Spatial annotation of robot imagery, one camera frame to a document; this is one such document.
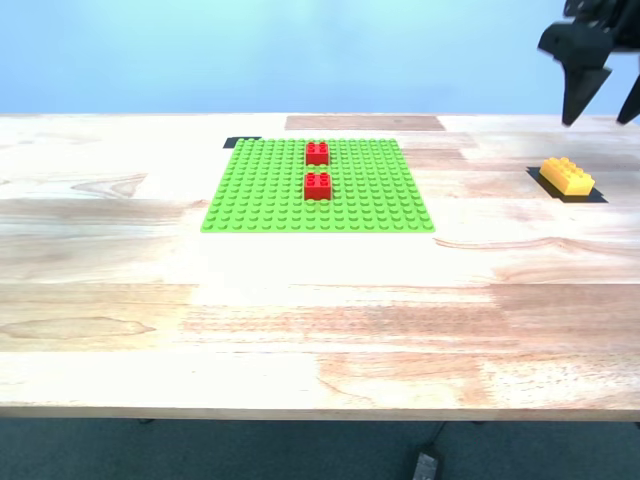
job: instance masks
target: red lego brick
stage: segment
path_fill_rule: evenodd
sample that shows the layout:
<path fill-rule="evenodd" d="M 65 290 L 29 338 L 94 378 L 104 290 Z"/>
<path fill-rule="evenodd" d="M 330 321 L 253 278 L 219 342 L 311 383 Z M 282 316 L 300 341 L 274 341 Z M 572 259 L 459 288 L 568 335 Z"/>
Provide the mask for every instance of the red lego brick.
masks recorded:
<path fill-rule="evenodd" d="M 331 200 L 331 175 L 307 173 L 304 177 L 305 200 Z"/>
<path fill-rule="evenodd" d="M 329 165 L 329 145 L 325 142 L 307 143 L 305 160 L 307 165 Z"/>

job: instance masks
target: light blue background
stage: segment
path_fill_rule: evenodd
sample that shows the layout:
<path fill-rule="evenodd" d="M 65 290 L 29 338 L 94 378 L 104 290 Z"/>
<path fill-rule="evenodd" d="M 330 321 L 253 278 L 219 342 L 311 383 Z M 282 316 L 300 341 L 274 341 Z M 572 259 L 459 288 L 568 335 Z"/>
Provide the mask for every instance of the light blue background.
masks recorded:
<path fill-rule="evenodd" d="M 564 0 L 0 0 L 0 111 L 560 113 Z M 588 112 L 617 114 L 633 56 Z"/>

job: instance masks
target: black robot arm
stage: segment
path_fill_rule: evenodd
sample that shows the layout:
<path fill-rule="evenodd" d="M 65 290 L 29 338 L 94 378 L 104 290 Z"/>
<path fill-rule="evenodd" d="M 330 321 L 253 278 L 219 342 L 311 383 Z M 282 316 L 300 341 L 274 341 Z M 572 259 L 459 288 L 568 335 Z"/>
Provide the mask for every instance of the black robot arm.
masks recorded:
<path fill-rule="evenodd" d="M 569 126 L 582 114 L 609 77 L 605 67 L 612 52 L 640 51 L 640 0 L 567 0 L 564 16 L 573 23 L 547 28 L 538 48 L 553 55 L 565 74 L 562 123 Z M 627 97 L 618 122 L 640 114 L 640 76 Z"/>

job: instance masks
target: wood grain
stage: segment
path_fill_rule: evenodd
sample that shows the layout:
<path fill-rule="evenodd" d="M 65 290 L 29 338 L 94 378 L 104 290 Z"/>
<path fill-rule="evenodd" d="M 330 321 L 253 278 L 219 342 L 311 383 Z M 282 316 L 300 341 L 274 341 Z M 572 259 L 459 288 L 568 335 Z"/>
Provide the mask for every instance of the wood grain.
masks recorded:
<path fill-rule="evenodd" d="M 436 233 L 199 233 L 227 136 L 309 130 L 396 138 Z M 639 421 L 638 152 L 610 117 L 0 117 L 0 415 Z M 559 155 L 609 203 L 526 173 Z"/>
<path fill-rule="evenodd" d="M 291 115 L 289 130 L 387 130 L 404 132 L 442 131 L 434 115 Z"/>

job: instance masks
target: dark floor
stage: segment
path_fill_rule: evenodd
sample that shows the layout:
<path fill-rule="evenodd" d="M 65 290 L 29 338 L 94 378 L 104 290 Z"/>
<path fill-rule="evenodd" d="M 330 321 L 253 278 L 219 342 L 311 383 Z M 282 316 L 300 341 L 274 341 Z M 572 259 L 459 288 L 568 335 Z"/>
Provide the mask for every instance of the dark floor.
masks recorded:
<path fill-rule="evenodd" d="M 0 479 L 404 480 L 436 423 L 0 419 Z M 631 423 L 448 423 L 443 480 L 640 478 Z"/>

